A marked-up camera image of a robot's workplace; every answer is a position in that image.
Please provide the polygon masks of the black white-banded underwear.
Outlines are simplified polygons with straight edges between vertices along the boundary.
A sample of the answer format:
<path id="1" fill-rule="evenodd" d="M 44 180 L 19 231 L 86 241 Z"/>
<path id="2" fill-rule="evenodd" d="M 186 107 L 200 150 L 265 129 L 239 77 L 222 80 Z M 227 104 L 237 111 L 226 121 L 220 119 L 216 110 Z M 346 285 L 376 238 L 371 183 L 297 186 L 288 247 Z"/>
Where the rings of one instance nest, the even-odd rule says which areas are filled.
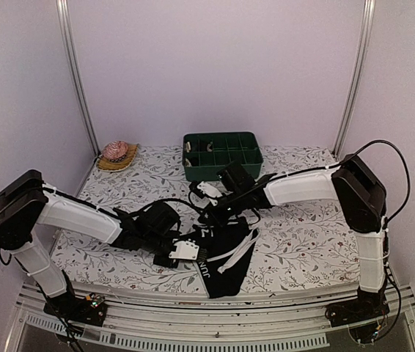
<path id="1" fill-rule="evenodd" d="M 224 227 L 193 226 L 188 238 L 207 252 L 197 262 L 197 272 L 208 298 L 239 294 L 259 237 L 259 230 L 250 227 L 244 217 L 230 220 Z"/>

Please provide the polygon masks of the green divided storage box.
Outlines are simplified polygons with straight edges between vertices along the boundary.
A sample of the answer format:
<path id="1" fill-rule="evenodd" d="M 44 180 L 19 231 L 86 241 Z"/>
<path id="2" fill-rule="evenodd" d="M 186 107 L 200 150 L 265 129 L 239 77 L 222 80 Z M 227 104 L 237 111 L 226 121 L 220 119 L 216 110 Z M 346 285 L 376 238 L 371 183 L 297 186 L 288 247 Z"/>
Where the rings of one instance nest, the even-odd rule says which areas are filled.
<path id="1" fill-rule="evenodd" d="M 200 140 L 213 141 L 213 152 L 200 152 Z M 249 131 L 189 133 L 183 137 L 182 151 L 185 177 L 190 182 L 216 181 L 217 172 L 232 162 L 258 178 L 263 163 L 256 136 Z"/>

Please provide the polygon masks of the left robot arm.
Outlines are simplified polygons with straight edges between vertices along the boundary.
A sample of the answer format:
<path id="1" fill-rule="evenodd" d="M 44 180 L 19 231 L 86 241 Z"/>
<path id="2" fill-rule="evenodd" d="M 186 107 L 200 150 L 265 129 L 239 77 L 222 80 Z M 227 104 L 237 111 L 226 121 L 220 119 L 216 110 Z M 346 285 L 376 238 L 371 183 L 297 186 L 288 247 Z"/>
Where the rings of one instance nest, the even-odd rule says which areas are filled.
<path id="1" fill-rule="evenodd" d="M 25 268 L 66 318 L 76 318 L 82 304 L 64 272 L 34 238 L 36 225 L 78 232 L 117 249 L 147 246 L 165 266 L 204 255 L 199 245 L 182 238 L 180 216 L 166 200 L 132 213 L 105 210 L 45 183 L 40 172 L 30 169 L 0 191 L 0 249 Z"/>

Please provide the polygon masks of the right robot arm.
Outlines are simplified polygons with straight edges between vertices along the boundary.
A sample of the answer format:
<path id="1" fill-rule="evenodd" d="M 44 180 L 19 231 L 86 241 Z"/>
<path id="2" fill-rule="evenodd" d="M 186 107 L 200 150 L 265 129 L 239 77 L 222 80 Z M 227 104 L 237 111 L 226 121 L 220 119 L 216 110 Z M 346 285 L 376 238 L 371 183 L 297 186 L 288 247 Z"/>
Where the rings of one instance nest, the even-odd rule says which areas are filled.
<path id="1" fill-rule="evenodd" d="M 240 164 L 218 172 L 221 188 L 194 184 L 206 224 L 253 211 L 262 231 L 242 289 L 300 290 L 356 282 L 357 296 L 326 308 L 334 324 L 389 312 L 386 190 L 358 156 L 306 171 L 254 179 Z"/>

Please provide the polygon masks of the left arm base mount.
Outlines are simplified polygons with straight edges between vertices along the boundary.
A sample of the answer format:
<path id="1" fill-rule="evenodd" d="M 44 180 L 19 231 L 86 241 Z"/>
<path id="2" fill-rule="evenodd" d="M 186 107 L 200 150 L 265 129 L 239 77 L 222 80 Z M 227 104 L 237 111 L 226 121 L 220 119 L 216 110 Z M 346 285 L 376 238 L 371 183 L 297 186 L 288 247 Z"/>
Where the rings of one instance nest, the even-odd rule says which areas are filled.
<path id="1" fill-rule="evenodd" d="M 108 306 L 104 301 L 98 301 L 92 296 L 88 299 L 65 293 L 54 298 L 47 298 L 43 311 L 63 320 L 102 327 L 107 309 Z"/>

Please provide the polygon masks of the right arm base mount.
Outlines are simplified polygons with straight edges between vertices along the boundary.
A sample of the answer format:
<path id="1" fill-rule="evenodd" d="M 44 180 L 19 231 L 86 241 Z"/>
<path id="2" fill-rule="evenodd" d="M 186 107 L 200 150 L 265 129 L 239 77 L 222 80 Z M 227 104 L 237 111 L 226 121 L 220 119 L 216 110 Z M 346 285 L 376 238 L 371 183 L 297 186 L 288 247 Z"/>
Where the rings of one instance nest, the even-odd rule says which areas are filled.
<path id="1" fill-rule="evenodd" d="M 328 304 L 325 318 L 332 327 L 337 327 L 378 318 L 389 311 L 385 296 L 358 290 L 358 296 L 354 299 Z"/>

